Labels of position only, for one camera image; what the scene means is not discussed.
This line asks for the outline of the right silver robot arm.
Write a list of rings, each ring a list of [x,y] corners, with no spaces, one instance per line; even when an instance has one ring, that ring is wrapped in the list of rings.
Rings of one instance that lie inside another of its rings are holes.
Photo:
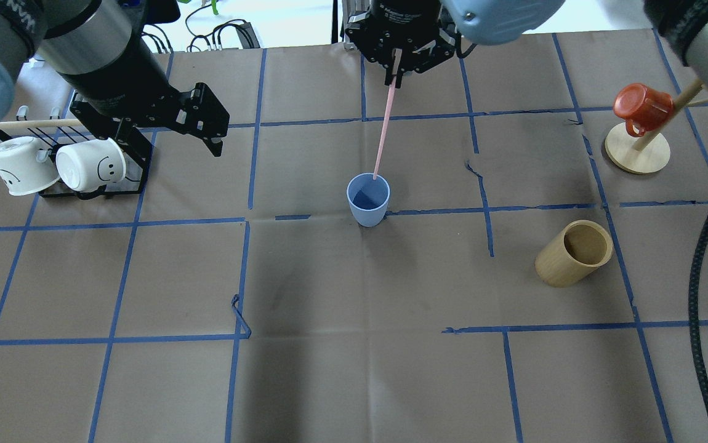
[[[340,37],[386,70],[390,84],[454,56],[461,39],[494,47],[537,31],[648,29],[708,88],[708,1],[601,1],[601,23],[581,2],[345,1]]]

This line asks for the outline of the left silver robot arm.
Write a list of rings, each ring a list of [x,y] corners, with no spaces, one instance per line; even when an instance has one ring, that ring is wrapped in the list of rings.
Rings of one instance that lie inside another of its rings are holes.
[[[82,126],[138,165],[151,152],[142,128],[191,135],[221,156],[228,111],[205,83],[172,87],[141,39],[146,25],[179,18],[177,1],[0,1],[0,122],[22,65],[39,55],[81,96],[71,111]]]

